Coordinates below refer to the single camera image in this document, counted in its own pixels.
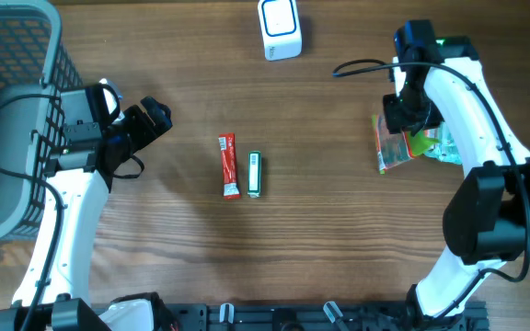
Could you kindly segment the green gummy candy bag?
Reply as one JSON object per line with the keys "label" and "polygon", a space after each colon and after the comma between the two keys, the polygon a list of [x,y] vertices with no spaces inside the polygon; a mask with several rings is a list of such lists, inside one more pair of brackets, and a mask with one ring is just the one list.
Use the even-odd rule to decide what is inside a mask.
{"label": "green gummy candy bag", "polygon": [[409,132],[390,133],[384,115],[373,115],[372,127],[380,174],[421,156],[439,142],[424,131],[414,136]]}

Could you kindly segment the light teal wipes packet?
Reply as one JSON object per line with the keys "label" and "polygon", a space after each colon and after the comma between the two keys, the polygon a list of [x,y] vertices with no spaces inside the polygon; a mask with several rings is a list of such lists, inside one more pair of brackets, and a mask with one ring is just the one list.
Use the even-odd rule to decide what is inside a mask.
{"label": "light teal wipes packet", "polygon": [[438,128],[427,130],[425,136],[436,140],[436,143],[424,153],[425,156],[444,163],[462,165],[455,140],[445,122],[442,122]]}

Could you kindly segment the red snack stick packet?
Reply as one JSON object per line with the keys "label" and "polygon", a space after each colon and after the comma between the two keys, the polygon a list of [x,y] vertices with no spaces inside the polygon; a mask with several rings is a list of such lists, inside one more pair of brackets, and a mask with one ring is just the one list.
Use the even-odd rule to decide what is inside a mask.
{"label": "red snack stick packet", "polygon": [[240,198],[236,173],[235,141],[235,135],[232,132],[220,134],[218,137],[221,161],[223,166],[223,196],[227,200]]}

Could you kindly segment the green white small box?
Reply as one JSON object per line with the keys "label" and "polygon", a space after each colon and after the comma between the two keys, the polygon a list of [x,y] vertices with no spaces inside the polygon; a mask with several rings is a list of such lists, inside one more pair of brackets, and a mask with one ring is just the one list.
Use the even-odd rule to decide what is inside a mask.
{"label": "green white small box", "polygon": [[261,192],[261,152],[250,152],[248,161],[248,195],[251,198],[259,198]]}

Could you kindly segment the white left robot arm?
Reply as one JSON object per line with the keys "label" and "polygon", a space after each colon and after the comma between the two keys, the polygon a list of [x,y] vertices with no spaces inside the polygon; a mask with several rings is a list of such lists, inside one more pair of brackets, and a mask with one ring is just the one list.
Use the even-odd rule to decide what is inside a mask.
{"label": "white left robot arm", "polygon": [[173,126],[168,106],[145,97],[126,110],[93,101],[63,125],[66,142],[44,168],[47,201],[29,269],[0,330],[176,330],[155,292],[122,296],[98,314],[89,303],[93,241],[117,168]]}

